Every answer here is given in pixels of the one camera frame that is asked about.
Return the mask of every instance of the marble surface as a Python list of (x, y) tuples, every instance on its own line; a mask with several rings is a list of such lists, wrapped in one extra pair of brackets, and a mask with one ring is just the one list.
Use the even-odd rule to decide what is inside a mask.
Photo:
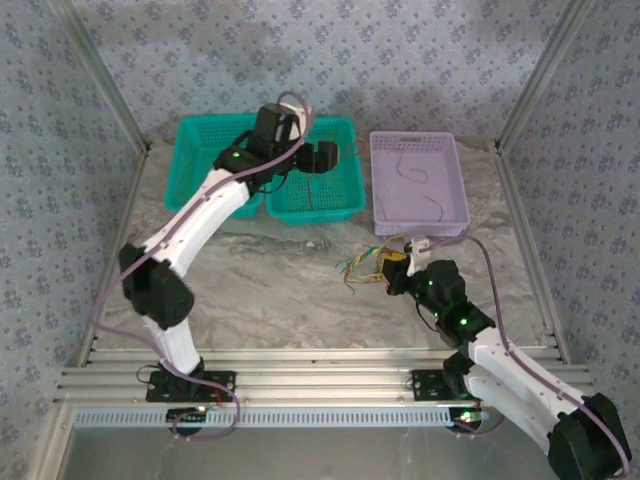
[[(518, 344), (537, 345), (546, 330), (535, 305), (493, 154), (486, 142), (458, 140), (472, 215), (468, 232), (480, 238), (496, 271), (508, 334)], [(128, 241), (140, 244), (170, 218), (164, 206), (172, 145), (154, 144), (144, 168), (132, 213)], [(368, 158), (362, 159), (370, 178)], [(198, 348), (443, 348), (427, 330), (408, 296), (389, 297), (384, 286), (343, 284), (335, 265), (371, 245), (369, 206), (350, 223), (285, 227), (266, 214), (264, 203), (253, 219), (226, 221), (196, 257), (186, 282), (196, 295), (190, 315)], [(443, 247), (434, 258), (457, 262), (467, 294), (493, 315), (486, 266), (474, 244)], [(118, 292), (105, 307), (105, 323), (144, 333), (143, 322)], [(95, 348), (139, 347), (100, 334)]]

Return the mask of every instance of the teal plastic basket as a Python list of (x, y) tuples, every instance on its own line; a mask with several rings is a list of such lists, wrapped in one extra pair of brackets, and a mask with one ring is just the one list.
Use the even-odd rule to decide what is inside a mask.
[[(255, 114), (211, 115), (182, 121), (169, 174), (167, 208), (179, 210), (197, 191), (219, 153), (241, 133), (251, 130)], [(307, 141), (331, 141), (340, 149), (340, 161), (330, 172), (314, 175), (293, 171), (278, 188), (275, 177), (265, 190), (267, 212), (286, 225), (347, 222), (366, 206), (360, 158), (353, 153), (356, 131), (343, 117), (317, 118)], [(255, 195), (234, 217), (256, 214), (262, 195)]]

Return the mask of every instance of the purple plastic basket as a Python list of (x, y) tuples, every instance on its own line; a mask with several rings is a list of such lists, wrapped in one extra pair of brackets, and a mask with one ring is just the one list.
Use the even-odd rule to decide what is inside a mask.
[(469, 226), (453, 135), (371, 132), (370, 142), (376, 235), (453, 237)]

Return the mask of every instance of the white cable tray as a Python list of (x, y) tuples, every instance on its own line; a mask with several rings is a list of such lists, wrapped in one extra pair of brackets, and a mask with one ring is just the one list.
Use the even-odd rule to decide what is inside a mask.
[[(167, 427), (166, 408), (79, 408), (74, 426)], [(206, 421), (189, 426), (226, 427), (233, 410), (209, 411)], [(247, 408), (238, 428), (442, 427), (451, 425), (447, 408)]]

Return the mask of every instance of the blue floral wall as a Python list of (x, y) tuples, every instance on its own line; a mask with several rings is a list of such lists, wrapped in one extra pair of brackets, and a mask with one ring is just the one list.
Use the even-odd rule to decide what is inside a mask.
[(0, 3), (0, 478), (77, 353), (137, 154), (44, 1)]
[(283, 89), (375, 129), (495, 137), (565, 1), (75, 0), (142, 130)]
[(598, 2), (509, 154), (577, 361), (640, 457), (640, 3)]

